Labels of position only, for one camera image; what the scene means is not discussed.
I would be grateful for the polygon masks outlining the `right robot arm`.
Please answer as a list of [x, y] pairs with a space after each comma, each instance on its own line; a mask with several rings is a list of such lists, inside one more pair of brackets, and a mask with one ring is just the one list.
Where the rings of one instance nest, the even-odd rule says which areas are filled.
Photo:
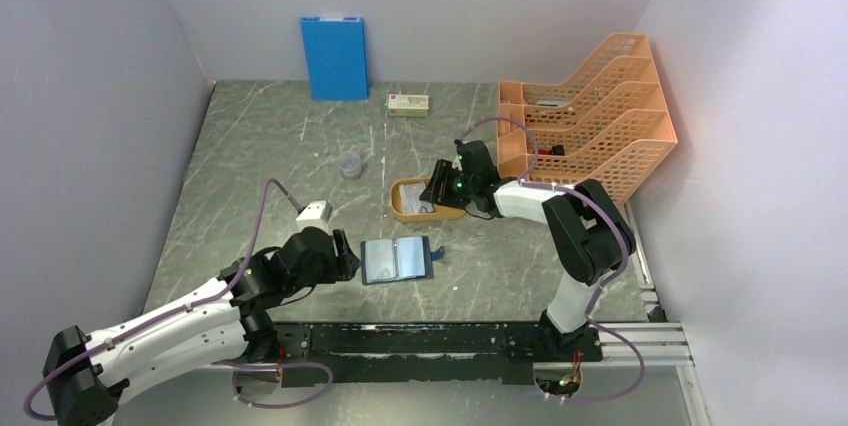
[[554, 299], [540, 317], [542, 352], [562, 360], [578, 336], [603, 287], [622, 273], [636, 250], [635, 236], [597, 180], [555, 186], [502, 177], [481, 141], [457, 140], [456, 160], [440, 159], [420, 199], [490, 218], [522, 219], [548, 227], [564, 273]]

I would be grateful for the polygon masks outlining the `blue card holder wallet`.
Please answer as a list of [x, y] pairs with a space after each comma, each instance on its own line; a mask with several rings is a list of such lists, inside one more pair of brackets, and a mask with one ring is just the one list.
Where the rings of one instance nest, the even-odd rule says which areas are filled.
[[445, 255], [445, 247], [431, 249], [428, 236], [411, 236], [391, 239], [395, 245], [397, 277], [388, 281], [369, 282], [363, 266], [364, 243], [360, 243], [362, 283], [366, 286], [394, 282], [432, 279], [434, 263]]

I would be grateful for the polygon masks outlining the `white VIP credit card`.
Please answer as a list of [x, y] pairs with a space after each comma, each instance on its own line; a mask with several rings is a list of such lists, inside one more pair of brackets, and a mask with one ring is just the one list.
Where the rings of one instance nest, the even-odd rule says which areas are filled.
[[403, 183], [398, 187], [401, 211], [404, 215], [419, 215], [434, 212], [433, 204], [420, 198], [425, 189], [426, 183], [423, 181]]

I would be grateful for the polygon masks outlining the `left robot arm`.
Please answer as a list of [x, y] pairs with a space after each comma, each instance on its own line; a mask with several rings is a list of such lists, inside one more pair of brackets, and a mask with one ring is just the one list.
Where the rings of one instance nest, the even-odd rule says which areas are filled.
[[52, 418], [98, 425], [132, 396], [200, 366], [281, 364], [286, 348], [270, 310], [298, 301], [301, 290], [350, 281], [359, 267], [342, 230], [308, 227], [134, 320], [90, 333], [69, 327], [54, 337], [43, 367]]

